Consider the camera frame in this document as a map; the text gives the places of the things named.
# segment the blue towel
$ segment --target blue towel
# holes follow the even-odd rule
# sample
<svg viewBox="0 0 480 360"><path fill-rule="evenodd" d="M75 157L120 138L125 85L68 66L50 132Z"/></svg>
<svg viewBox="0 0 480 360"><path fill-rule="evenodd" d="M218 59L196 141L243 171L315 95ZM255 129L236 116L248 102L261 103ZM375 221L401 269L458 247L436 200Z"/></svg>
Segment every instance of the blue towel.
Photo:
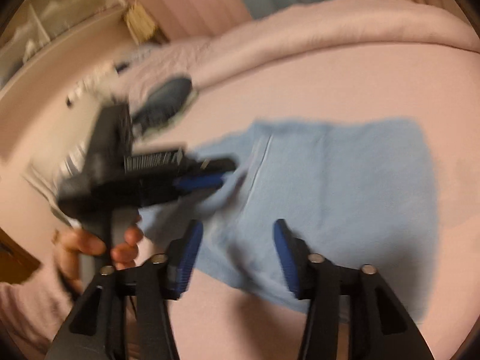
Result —
<svg viewBox="0 0 480 360"><path fill-rule="evenodd" d="M197 268L276 304L306 311L285 284L272 237L285 218L313 252L340 266L377 266L416 320L425 310L437 246L433 167L417 124L255 123L197 149L241 164L225 186L141 212L167 245L188 221L205 236Z"/></svg>

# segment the blue rubber grip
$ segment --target blue rubber grip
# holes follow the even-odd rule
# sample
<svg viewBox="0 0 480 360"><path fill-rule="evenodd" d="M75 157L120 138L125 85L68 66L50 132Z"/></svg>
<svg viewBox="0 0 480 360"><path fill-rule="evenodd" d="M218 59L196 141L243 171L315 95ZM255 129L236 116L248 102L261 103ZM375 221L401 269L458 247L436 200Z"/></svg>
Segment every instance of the blue rubber grip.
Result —
<svg viewBox="0 0 480 360"><path fill-rule="evenodd" d="M220 188L223 185L225 173L201 175L196 177L182 177L176 180L175 186L184 191L201 190L203 188Z"/></svg>
<svg viewBox="0 0 480 360"><path fill-rule="evenodd" d="M197 259L198 250L202 244L203 238L203 224L197 222L192 229L190 239L183 251L180 263L177 268L176 287L175 292L178 295L187 290L190 281L191 272L194 269L195 260Z"/></svg>
<svg viewBox="0 0 480 360"><path fill-rule="evenodd" d="M297 266L279 221L276 221L273 226L273 238L286 285L289 291L293 292L295 297L298 297L300 295L300 280L297 273Z"/></svg>

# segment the hand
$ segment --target hand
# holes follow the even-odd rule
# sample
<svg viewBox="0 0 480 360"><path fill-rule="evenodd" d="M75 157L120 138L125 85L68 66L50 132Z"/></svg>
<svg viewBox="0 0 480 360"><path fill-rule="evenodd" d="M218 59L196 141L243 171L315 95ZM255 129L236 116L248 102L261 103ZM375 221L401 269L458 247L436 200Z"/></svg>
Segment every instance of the hand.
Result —
<svg viewBox="0 0 480 360"><path fill-rule="evenodd" d="M125 242L117 245L111 252L117 269L132 268L138 256L138 243L143 239L142 231L133 225L125 232ZM99 256L105 252L105 244L83 229L68 229L59 232L54 238L55 262L71 287L81 293L79 254Z"/></svg>

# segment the dark blue object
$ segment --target dark blue object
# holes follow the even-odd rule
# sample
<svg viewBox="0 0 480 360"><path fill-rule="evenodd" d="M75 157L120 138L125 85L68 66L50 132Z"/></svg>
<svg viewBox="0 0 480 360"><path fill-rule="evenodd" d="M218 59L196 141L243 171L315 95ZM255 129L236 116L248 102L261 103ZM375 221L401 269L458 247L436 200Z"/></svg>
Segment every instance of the dark blue object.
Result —
<svg viewBox="0 0 480 360"><path fill-rule="evenodd" d="M171 79L148 96L143 107L132 115L132 123L140 125L142 133L149 128L165 125L182 109L191 89L190 78L182 76Z"/></svg>

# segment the blue gripper pad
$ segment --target blue gripper pad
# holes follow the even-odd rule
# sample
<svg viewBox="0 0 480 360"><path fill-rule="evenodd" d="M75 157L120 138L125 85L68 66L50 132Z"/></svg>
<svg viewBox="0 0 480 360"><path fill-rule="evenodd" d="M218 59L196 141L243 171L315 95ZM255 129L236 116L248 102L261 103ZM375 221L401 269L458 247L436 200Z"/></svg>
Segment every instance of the blue gripper pad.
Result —
<svg viewBox="0 0 480 360"><path fill-rule="evenodd" d="M203 224L191 221L183 238L172 241L166 250L169 257L169 288L177 298L188 288L202 238Z"/></svg>
<svg viewBox="0 0 480 360"><path fill-rule="evenodd" d="M204 188L222 187L225 173L216 173L212 175L201 175L196 177L181 177L175 181L175 186L186 192L201 190Z"/></svg>
<svg viewBox="0 0 480 360"><path fill-rule="evenodd" d="M294 237L284 219L275 222L273 238L286 285L297 299L303 299L310 253L307 244Z"/></svg>

